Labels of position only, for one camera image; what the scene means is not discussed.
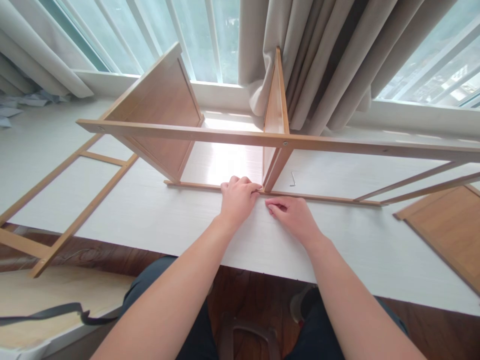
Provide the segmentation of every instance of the person's right hand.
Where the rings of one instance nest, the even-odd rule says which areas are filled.
[[[303,198],[281,196],[265,200],[270,215],[277,218],[286,230],[306,249],[323,237]]]

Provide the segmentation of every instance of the wooden ladder frame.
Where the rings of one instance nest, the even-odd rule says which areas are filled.
[[[109,156],[103,156],[97,153],[89,152],[88,149],[95,144],[102,135],[97,134],[83,144],[77,151],[70,155],[64,162],[57,166],[42,181],[34,186],[29,192],[22,196],[16,203],[9,207],[2,215],[0,215],[0,227],[3,226],[11,217],[20,211],[30,200],[45,189],[55,178],[57,178],[66,168],[68,168],[75,160],[80,157],[95,159],[104,163],[120,166],[120,169],[111,178],[111,180],[103,187],[97,196],[88,204],[68,229],[55,241],[52,246],[47,246],[39,242],[30,240],[26,237],[14,234],[5,229],[0,228],[0,243],[7,245],[13,249],[17,249],[22,253],[26,253],[33,257],[39,258],[29,275],[33,278],[39,277],[45,268],[54,259],[55,255],[60,251],[62,245],[74,235],[80,227],[87,221],[89,216],[95,211],[110,191],[115,187],[119,180],[127,173],[135,161],[139,158],[137,154],[133,154],[127,161],[119,160]]]

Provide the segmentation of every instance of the wooden shelf frame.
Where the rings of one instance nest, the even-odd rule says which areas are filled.
[[[165,124],[161,119],[154,123],[152,123],[152,121],[145,123],[141,119],[140,121],[117,121],[111,116],[109,118],[101,118],[100,120],[79,119],[77,123],[91,133],[111,134],[120,140],[125,137],[135,137],[136,139],[164,139],[171,141],[191,141],[192,143],[200,141],[262,147],[262,185],[263,191],[266,194],[272,192],[280,173],[295,149],[448,161],[446,164],[366,195],[357,198],[337,198],[339,199],[338,202],[341,203],[368,206],[375,203],[376,205],[374,206],[385,206],[480,180],[480,173],[474,173],[383,201],[367,202],[366,199],[373,196],[386,193],[459,166],[468,163],[480,163],[480,149],[414,143],[353,141],[325,136],[290,134],[281,58],[280,48],[277,48],[265,111],[263,132],[216,130],[200,128],[199,126],[183,126],[182,120],[179,120],[179,122],[175,124]],[[140,152],[138,152],[138,154],[146,161],[154,161],[156,163],[164,162],[166,160],[165,158],[167,158],[167,156],[155,158],[154,156]],[[185,184],[181,182],[179,176],[168,174],[166,169],[163,168],[159,171],[177,186],[210,190],[217,188],[211,184]],[[332,199],[334,199],[331,196],[321,195],[303,194],[302,196],[324,201],[332,201]]]
[[[352,141],[325,136],[290,134],[279,48],[276,50],[272,71],[264,131],[250,132],[201,128],[204,116],[200,112],[182,61],[181,52],[182,49],[178,43],[172,46],[149,71],[145,72],[113,103],[99,120],[79,119],[77,123],[80,126],[91,133],[96,133],[96,135],[0,215],[1,227],[79,157],[87,157],[120,166],[113,178],[53,246],[39,244],[5,229],[0,229],[0,243],[40,259],[30,272],[31,276],[38,277],[44,271],[62,245],[78,231],[139,157],[168,178],[169,181],[165,182],[168,186],[220,191],[218,185],[181,181],[182,173],[195,141],[263,147],[263,190],[259,192],[269,196],[302,197],[307,200],[382,207],[423,195],[446,192],[458,186],[480,180],[480,172],[478,172],[383,201],[367,200],[373,196],[467,163],[480,163],[480,149]],[[124,161],[88,151],[103,134],[113,135],[130,148],[134,154],[127,161]],[[357,198],[273,191],[280,173],[295,149],[443,160],[448,161],[448,163]]]

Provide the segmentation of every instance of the white curtain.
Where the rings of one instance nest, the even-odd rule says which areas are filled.
[[[241,0],[238,82],[262,116],[280,46],[290,129],[315,136],[340,130],[355,110],[368,110],[372,92],[455,1]]]
[[[93,96],[93,92],[45,44],[8,0],[0,0],[0,53],[52,95],[72,93],[78,98]],[[3,84],[8,82],[19,92],[32,91],[5,59],[0,60],[0,76]]]

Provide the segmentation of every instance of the wooden panel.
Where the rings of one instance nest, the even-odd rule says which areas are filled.
[[[480,295],[478,195],[458,187],[408,215],[405,221]]]
[[[177,61],[126,118],[127,122],[197,127],[201,118],[192,101],[180,62]],[[133,137],[162,167],[180,178],[180,168],[191,141]]]
[[[180,45],[170,48],[100,120],[200,127],[203,116],[180,54]],[[172,181],[180,181],[193,146],[190,140],[115,137]]]
[[[455,188],[434,192],[433,194],[430,194],[429,196],[425,196],[424,198],[394,213],[393,216],[398,220],[404,220],[405,218],[408,218],[413,213],[416,213],[418,210],[421,210],[425,206],[437,201],[438,199],[440,199],[441,197],[444,197],[445,195],[447,195],[452,191],[455,191]]]
[[[284,74],[282,70],[282,55],[279,47],[276,48],[275,62],[273,63],[270,92],[266,104],[265,120],[263,122],[263,132],[270,134],[290,134],[287,100],[285,99]],[[269,191],[272,190],[272,187],[288,160],[287,156],[284,162],[277,161],[279,155],[279,148],[263,147],[262,182],[264,187],[268,185]],[[274,166],[279,167],[279,171],[275,171],[275,176],[272,176]]]

